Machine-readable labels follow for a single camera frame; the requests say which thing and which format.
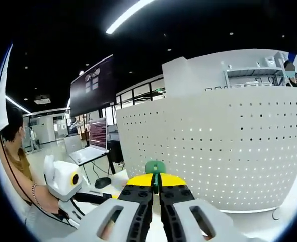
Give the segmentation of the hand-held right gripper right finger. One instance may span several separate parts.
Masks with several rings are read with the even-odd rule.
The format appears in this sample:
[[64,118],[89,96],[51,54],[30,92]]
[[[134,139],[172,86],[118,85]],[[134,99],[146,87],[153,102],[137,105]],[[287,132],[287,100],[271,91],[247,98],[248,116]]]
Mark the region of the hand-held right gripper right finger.
[[161,222],[167,241],[241,241],[229,218],[204,200],[195,199],[176,176],[158,175]]

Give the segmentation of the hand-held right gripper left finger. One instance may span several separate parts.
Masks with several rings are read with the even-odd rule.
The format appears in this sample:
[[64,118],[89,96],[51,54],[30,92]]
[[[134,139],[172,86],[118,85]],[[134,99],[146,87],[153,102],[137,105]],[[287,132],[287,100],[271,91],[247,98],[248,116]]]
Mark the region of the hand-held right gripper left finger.
[[118,198],[88,213],[74,232],[74,241],[146,241],[152,221],[152,174],[128,181]]

